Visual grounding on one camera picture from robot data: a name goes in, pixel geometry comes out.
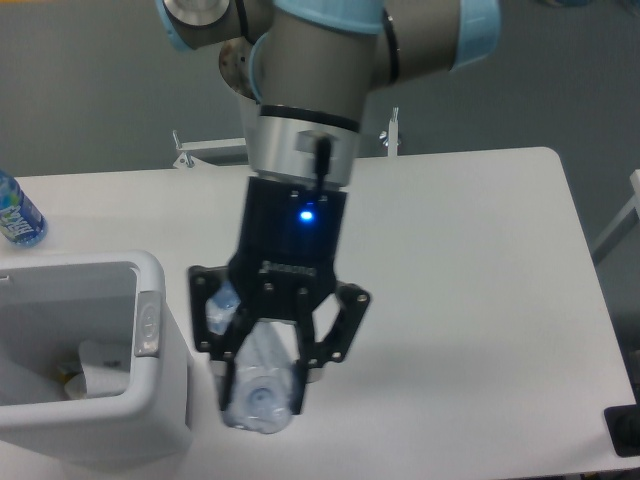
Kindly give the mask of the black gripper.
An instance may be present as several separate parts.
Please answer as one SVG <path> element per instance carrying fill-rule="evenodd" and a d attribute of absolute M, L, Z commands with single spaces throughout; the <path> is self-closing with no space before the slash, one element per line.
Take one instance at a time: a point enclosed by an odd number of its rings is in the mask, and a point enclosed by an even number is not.
<path fill-rule="evenodd" d="M 337 246 L 347 193 L 308 189 L 259 177 L 248 182 L 236 253 L 228 268 L 191 266 L 188 288 L 195 348 L 222 368 L 220 411 L 232 400 L 236 357 L 260 319 L 293 321 L 299 358 L 292 366 L 293 415 L 303 411 L 306 385 L 328 362 L 341 363 L 371 302 L 356 284 L 339 283 L 329 332 L 316 340 L 313 312 L 334 293 Z M 230 280 L 241 304 L 223 334 L 207 325 L 206 303 Z"/>

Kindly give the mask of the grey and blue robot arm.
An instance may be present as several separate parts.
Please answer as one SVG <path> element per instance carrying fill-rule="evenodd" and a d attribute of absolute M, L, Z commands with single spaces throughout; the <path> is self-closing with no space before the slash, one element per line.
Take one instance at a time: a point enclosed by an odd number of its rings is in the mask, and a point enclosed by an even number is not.
<path fill-rule="evenodd" d="M 370 91 L 454 70 L 496 48 L 495 1 L 160 1 L 178 49 L 244 40 L 258 104 L 237 250 L 224 267 L 193 266 L 196 348 L 222 365 L 219 408 L 237 396 L 237 359 L 257 323 L 294 326 L 299 356 L 289 409 L 307 383 L 345 359 L 370 302 L 334 271 Z"/>

